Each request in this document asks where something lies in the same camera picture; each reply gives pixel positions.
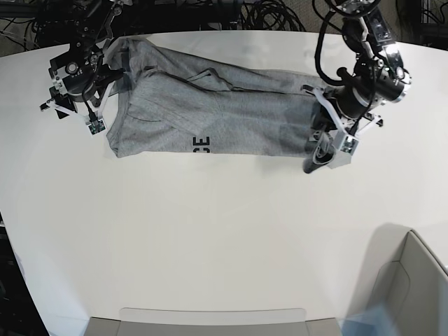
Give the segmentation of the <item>grey T-shirt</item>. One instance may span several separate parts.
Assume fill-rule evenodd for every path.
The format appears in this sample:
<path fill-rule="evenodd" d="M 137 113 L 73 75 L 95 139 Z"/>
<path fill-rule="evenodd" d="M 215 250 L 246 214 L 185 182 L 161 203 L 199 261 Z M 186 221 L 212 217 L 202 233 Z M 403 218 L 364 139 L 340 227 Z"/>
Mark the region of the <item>grey T-shirt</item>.
<path fill-rule="evenodd" d="M 122 38 L 108 65 L 122 69 L 108 131 L 119 158 L 145 151 L 308 156 L 317 99 L 301 73 L 255 70 Z"/>

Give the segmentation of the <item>grey bin right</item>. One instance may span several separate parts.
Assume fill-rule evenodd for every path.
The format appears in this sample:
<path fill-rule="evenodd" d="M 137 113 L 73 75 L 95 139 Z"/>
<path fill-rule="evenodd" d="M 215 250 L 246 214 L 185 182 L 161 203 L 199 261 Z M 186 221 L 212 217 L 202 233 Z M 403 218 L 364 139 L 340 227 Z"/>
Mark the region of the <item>grey bin right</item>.
<path fill-rule="evenodd" d="M 371 304 L 378 335 L 447 334 L 447 268 L 417 232 L 381 268 Z"/>

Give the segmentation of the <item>blue translucent object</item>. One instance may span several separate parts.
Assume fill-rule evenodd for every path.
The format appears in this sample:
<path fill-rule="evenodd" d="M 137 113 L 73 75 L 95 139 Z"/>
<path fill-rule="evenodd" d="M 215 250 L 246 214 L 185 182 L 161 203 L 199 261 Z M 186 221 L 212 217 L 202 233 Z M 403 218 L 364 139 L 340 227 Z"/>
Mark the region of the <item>blue translucent object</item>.
<path fill-rule="evenodd" d="M 339 326 L 343 336 L 374 336 L 386 334 L 388 322 L 384 306 L 378 304 L 339 320 Z"/>

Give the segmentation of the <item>grey tray bottom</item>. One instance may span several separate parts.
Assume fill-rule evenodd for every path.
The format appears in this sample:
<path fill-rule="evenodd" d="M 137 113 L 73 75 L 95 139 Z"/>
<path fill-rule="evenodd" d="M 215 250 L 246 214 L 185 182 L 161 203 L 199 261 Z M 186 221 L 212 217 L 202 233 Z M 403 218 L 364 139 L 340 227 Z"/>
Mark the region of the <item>grey tray bottom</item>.
<path fill-rule="evenodd" d="M 119 318 L 92 317 L 85 335 L 341 335 L 335 318 L 308 321 L 301 308 L 172 311 L 122 308 Z"/>

